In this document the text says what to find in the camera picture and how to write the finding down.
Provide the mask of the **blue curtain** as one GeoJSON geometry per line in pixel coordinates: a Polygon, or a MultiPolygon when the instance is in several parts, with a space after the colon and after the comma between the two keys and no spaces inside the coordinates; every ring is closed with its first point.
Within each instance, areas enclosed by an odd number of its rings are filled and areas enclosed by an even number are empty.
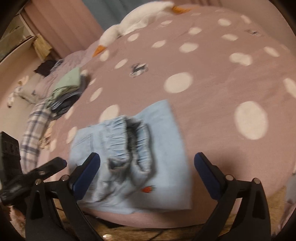
{"type": "Polygon", "coordinates": [[[82,0],[103,30],[119,24],[132,10],[148,0],[82,0]]]}

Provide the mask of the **plaid flannel cloth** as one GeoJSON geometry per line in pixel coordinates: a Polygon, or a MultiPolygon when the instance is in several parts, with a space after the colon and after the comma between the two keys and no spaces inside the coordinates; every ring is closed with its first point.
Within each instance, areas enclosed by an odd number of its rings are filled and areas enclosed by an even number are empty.
{"type": "Polygon", "coordinates": [[[28,173],[37,167],[40,155],[39,142],[51,119],[52,112],[47,107],[46,100],[39,102],[32,109],[20,143],[20,163],[23,173],[28,173]]]}

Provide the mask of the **stack of folded clothes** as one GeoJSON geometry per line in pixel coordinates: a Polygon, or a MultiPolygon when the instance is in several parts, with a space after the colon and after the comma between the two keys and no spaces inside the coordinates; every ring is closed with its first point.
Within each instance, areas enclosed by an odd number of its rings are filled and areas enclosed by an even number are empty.
{"type": "Polygon", "coordinates": [[[55,85],[47,99],[46,107],[51,111],[51,120],[57,120],[67,113],[81,97],[89,83],[88,71],[75,67],[66,73],[55,85]]]}

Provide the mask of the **pink curtain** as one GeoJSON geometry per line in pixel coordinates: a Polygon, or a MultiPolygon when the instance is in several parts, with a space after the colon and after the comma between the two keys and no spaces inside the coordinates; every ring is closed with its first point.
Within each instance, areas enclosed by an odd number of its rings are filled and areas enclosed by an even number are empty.
{"type": "Polygon", "coordinates": [[[21,14],[62,58],[87,49],[103,33],[83,1],[28,1],[21,14]]]}

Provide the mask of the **white goose plush toy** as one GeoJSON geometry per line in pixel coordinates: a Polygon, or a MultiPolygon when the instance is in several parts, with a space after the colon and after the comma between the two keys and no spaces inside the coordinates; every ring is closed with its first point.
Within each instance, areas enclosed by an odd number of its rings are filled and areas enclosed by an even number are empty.
{"type": "Polygon", "coordinates": [[[103,52],[116,39],[143,29],[163,16],[184,14],[190,10],[177,6],[172,1],[152,1],[143,4],[128,13],[119,24],[112,25],[104,31],[92,56],[103,52]]]}

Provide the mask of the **black garment on pillow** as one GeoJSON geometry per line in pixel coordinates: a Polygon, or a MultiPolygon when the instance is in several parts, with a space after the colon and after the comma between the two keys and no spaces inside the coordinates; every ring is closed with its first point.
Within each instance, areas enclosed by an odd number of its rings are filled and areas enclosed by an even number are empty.
{"type": "Polygon", "coordinates": [[[46,77],[50,74],[51,69],[56,64],[56,60],[46,60],[41,65],[38,66],[37,69],[34,70],[34,73],[37,73],[39,75],[42,75],[43,77],[46,77]]]}

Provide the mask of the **light blue denim pants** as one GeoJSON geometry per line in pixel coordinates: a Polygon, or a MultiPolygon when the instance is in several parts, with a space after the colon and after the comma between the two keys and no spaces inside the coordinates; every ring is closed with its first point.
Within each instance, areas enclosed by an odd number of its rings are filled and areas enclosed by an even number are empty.
{"type": "Polygon", "coordinates": [[[70,170],[91,153],[101,164],[82,207],[120,214],[191,209],[192,176],[168,101],[78,130],[70,170]]]}

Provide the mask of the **pink polka dot bedspread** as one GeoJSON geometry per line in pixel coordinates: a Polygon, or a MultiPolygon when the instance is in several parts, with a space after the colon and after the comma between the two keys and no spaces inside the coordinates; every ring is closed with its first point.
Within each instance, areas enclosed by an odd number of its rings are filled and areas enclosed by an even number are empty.
{"type": "Polygon", "coordinates": [[[56,120],[49,149],[72,171],[78,130],[118,116],[135,116],[162,100],[179,127],[192,176],[187,210],[120,214],[79,206],[98,218],[141,228],[204,223],[216,202],[194,167],[202,152],[236,179],[258,178],[266,195],[281,189],[295,167],[295,57],[248,17],[213,6],[163,16],[116,39],[81,70],[89,83],[56,120]]]}

